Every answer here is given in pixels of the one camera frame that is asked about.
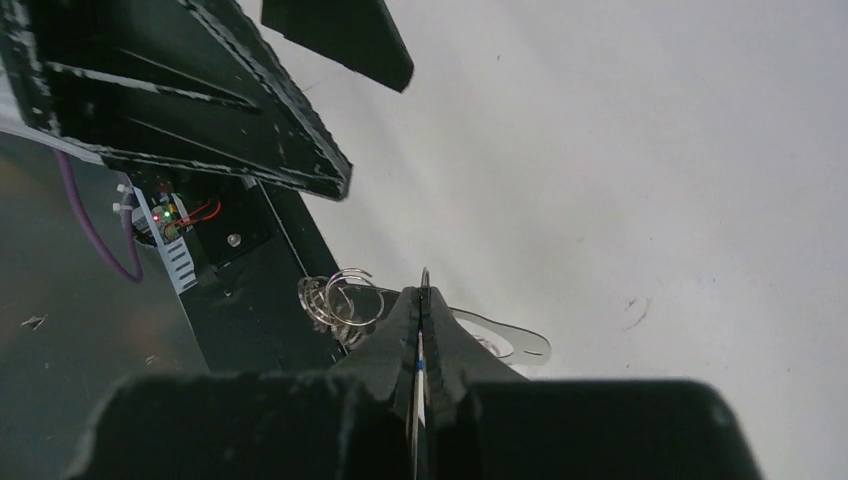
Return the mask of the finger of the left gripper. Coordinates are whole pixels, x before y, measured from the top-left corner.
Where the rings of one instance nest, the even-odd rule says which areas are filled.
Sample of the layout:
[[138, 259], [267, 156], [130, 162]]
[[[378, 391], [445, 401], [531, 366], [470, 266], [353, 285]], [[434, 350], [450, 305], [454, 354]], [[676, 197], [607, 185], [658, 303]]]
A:
[[5, 1], [1, 59], [25, 126], [113, 169], [348, 194], [352, 164], [235, 1]]
[[396, 92], [414, 62], [383, 0], [266, 0], [261, 23]]

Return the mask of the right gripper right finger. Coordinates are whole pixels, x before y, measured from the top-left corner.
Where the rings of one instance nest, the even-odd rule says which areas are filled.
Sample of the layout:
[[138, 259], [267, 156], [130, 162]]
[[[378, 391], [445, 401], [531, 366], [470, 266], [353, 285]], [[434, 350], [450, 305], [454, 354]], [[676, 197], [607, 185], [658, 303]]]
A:
[[459, 404], [468, 388], [480, 382], [524, 382], [459, 325], [440, 291], [419, 289], [425, 421], [443, 430], [455, 424]]

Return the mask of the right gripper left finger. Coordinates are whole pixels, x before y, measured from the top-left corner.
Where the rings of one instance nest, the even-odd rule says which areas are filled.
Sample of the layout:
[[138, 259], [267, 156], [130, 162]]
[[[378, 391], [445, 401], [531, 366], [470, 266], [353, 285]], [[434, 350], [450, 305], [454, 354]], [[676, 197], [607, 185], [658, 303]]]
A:
[[331, 368], [364, 385], [409, 431], [418, 423], [420, 320], [421, 291], [406, 287], [382, 325]]

